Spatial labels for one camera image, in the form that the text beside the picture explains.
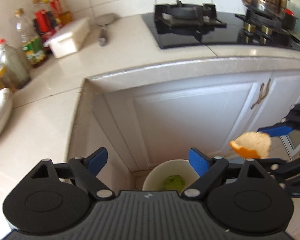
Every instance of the kitchen countertop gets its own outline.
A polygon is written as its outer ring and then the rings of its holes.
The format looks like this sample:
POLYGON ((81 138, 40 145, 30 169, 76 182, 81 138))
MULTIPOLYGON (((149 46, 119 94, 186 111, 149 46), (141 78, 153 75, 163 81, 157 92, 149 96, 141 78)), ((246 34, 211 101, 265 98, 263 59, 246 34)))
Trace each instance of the kitchen countertop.
POLYGON ((110 25, 110 40, 105 47, 97 44, 98 31, 92 28, 79 53, 59 60, 51 56, 32 71, 32 82, 14 95, 11 119, 0 136, 0 239, 10 231, 2 213, 5 196, 41 159, 66 161, 85 78, 118 72, 129 75, 127 70, 165 62, 237 57, 289 58, 294 64, 275 64, 273 69, 300 69, 300 52, 286 49, 215 45, 161 50, 140 15, 110 25))

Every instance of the red lid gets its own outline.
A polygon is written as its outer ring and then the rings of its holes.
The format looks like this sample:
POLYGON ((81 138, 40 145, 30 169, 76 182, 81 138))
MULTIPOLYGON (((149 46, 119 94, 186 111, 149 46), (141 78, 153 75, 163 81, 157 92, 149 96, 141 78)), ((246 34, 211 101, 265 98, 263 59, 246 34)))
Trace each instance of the red lid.
POLYGON ((5 39, 0 39, 0 45, 3 44, 3 43, 5 43, 5 42, 6 42, 5 39))
POLYGON ((286 9, 286 14, 289 14, 289 15, 291 15, 291 16, 294 17, 293 11, 291 11, 291 10, 289 10, 289 9, 286 9))

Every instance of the bronze cabinet handle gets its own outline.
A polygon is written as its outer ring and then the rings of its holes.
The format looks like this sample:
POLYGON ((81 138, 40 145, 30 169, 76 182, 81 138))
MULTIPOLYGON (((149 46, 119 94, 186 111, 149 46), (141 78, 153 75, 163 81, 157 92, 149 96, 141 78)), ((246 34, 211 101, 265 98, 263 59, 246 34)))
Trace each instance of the bronze cabinet handle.
POLYGON ((252 110, 256 105, 260 104, 262 102, 263 99, 265 99, 268 94, 269 94, 269 90, 270 90, 270 83, 271 83, 271 78, 269 78, 268 80, 268 83, 267 83, 267 86, 266 86, 266 91, 265 91, 265 94, 263 94, 263 87, 265 86, 264 83, 262 83, 260 85, 260 92, 259 92, 259 97, 258 97, 258 100, 250 107, 250 109, 252 110))

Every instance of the white trash bin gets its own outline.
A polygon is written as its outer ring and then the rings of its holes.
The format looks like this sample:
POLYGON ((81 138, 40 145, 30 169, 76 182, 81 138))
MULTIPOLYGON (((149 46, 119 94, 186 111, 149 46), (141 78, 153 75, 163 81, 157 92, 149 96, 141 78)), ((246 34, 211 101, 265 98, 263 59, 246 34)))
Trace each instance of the white trash bin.
POLYGON ((186 185, 183 190, 194 183, 200 176, 187 160, 171 160, 156 166, 146 177, 142 190, 159 190, 164 181, 174 175, 180 175, 186 185))

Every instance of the blue gripper pad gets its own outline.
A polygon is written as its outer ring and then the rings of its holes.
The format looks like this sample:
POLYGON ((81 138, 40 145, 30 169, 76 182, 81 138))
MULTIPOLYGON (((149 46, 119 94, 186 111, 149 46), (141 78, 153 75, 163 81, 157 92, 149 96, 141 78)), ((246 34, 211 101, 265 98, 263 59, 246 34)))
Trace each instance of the blue gripper pad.
POLYGON ((108 161, 108 151, 101 147, 83 161, 88 171, 97 176, 108 161))
POLYGON ((205 174, 208 169, 210 168, 209 159, 210 158, 204 158, 197 149, 192 148, 189 151, 189 163, 192 166, 192 168, 198 173, 199 176, 202 176, 205 174))
POLYGON ((270 135, 270 137, 287 135, 293 131, 293 128, 284 124, 275 124, 269 127, 262 127, 258 129, 258 132, 264 132, 270 135))

